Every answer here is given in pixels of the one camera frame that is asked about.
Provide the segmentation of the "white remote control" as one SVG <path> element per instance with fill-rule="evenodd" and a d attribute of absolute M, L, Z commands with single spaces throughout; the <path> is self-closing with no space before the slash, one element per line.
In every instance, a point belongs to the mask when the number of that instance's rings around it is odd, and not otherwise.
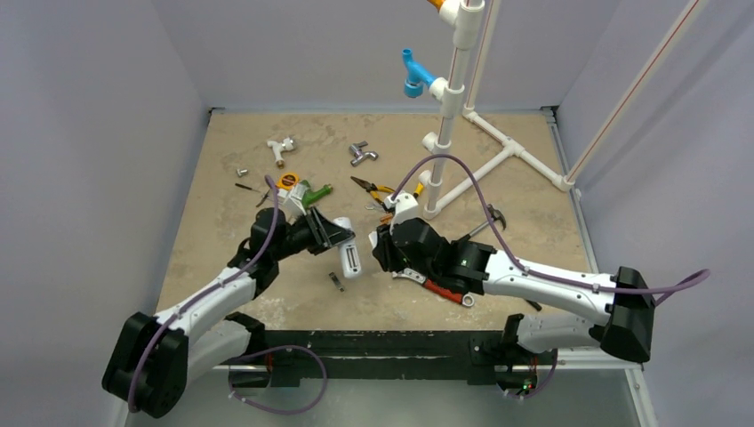
<path fill-rule="evenodd" d="M 353 234 L 351 238 L 338 244 L 338 251 L 343 276 L 347 279 L 357 278 L 362 274 L 362 263 L 357 251 L 356 237 L 354 236 L 355 232 L 353 231 L 351 220 L 348 217 L 337 217 L 333 222 L 351 231 Z"/>

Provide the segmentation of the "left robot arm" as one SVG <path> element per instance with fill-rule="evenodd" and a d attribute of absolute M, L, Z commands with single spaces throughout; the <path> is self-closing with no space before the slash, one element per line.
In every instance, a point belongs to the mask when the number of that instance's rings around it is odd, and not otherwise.
<path fill-rule="evenodd" d="M 292 222 L 276 208 L 256 216 L 247 238 L 216 278 L 171 308 L 137 311 L 123 324 L 101 379 L 102 389 L 132 412 L 168 414 L 190 382 L 229 359 L 252 364 L 265 351 L 264 327 L 237 312 L 266 291 L 279 263 L 306 251 L 339 252 L 347 277 L 360 273 L 350 218 L 328 219 L 315 207 Z"/>

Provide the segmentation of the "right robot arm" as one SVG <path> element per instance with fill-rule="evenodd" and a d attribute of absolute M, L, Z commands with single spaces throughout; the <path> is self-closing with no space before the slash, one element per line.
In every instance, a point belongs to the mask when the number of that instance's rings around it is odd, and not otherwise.
<path fill-rule="evenodd" d="M 651 357 L 656 302 L 638 270 L 589 274 L 512 261 L 467 237 L 449 241 L 422 219 L 383 224 L 369 241 L 384 271 L 411 269 L 454 294 L 511 296 L 559 309 L 551 317 L 509 316 L 499 339 L 509 361 L 568 347 L 598 347 L 634 363 Z"/>

